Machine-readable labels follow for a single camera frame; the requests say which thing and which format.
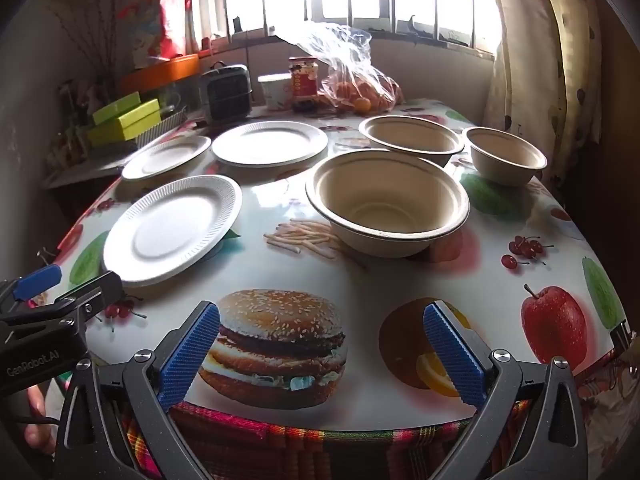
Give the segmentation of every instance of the clear plastic bag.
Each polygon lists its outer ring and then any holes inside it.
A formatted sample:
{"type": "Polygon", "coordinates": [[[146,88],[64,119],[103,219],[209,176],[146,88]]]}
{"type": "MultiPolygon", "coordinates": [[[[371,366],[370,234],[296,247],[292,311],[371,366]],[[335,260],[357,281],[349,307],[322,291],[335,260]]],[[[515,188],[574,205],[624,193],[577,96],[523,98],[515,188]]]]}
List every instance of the clear plastic bag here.
{"type": "Polygon", "coordinates": [[[303,22],[276,34],[329,66],[321,102],[340,111],[386,112],[403,101],[398,84],[371,64],[371,35],[335,23],[303,22]]]}

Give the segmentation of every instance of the human hand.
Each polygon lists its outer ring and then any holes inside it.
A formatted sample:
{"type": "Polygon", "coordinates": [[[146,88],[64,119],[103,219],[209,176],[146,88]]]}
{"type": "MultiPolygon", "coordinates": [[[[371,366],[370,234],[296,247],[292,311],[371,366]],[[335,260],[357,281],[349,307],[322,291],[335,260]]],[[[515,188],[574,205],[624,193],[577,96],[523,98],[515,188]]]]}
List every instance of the human hand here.
{"type": "MultiPolygon", "coordinates": [[[[44,396],[37,386],[27,389],[27,397],[31,407],[31,415],[46,416],[44,396]]],[[[51,431],[50,424],[28,424],[24,428],[24,439],[33,449],[39,449],[46,454],[52,454],[56,449],[56,437],[51,431]]]]}

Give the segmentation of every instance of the window sill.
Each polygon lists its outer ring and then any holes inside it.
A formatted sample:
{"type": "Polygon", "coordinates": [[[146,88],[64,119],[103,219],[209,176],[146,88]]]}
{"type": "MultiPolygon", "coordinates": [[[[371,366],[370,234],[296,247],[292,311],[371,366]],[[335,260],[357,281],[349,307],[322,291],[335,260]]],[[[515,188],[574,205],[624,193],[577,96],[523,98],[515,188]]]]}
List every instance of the window sill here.
{"type": "MultiPolygon", "coordinates": [[[[232,37],[231,43],[228,42],[227,38],[218,38],[217,40],[213,41],[213,45],[211,46],[212,48],[201,50],[198,55],[203,58],[215,54],[220,54],[222,52],[228,52],[230,50],[249,48],[256,45],[267,43],[285,43],[284,40],[281,40],[277,36],[261,36],[252,38],[252,32],[253,31],[250,30],[247,34],[245,34],[244,32],[235,34],[235,37],[232,37]]],[[[495,60],[494,55],[490,52],[485,52],[484,50],[476,50],[474,48],[469,48],[468,46],[449,43],[447,41],[434,40],[432,38],[423,38],[421,36],[414,36],[413,34],[397,34],[386,32],[384,30],[370,30],[369,33],[374,40],[392,40],[405,41],[407,43],[413,44],[427,44],[439,48],[446,48],[447,50],[455,50],[456,52],[469,54],[470,56],[479,57],[481,59],[489,59],[491,61],[495,60]]]]}

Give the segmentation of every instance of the beige bowl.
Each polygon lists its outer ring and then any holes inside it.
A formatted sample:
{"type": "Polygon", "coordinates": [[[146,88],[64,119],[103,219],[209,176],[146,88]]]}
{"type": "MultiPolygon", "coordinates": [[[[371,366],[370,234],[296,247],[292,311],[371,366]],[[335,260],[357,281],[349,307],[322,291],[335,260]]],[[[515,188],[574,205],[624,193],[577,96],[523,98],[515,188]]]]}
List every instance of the beige bowl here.
{"type": "Polygon", "coordinates": [[[306,195],[348,246],[372,256],[419,253],[465,221],[469,199],[428,160],[388,150],[357,150],[316,164],[306,195]]]}
{"type": "Polygon", "coordinates": [[[419,156],[444,167],[451,155],[460,153],[465,143],[461,136],[441,124],[418,117],[386,115],[360,123],[360,133],[374,148],[419,156]]]}
{"type": "Polygon", "coordinates": [[[524,186],[539,170],[546,168],[546,156],[520,137],[491,128],[467,128],[471,159],[476,170],[504,186],[524,186]]]}

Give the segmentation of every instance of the polka dot curtain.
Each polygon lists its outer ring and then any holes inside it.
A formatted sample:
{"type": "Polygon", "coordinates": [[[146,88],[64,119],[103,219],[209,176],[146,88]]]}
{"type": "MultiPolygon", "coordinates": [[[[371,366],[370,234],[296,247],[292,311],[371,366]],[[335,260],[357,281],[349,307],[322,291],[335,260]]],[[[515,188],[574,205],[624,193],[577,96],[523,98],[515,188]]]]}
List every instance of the polka dot curtain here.
{"type": "Polygon", "coordinates": [[[502,44],[484,125],[519,135],[559,185],[587,138],[598,141],[600,27],[595,0],[496,0],[502,44]]]}

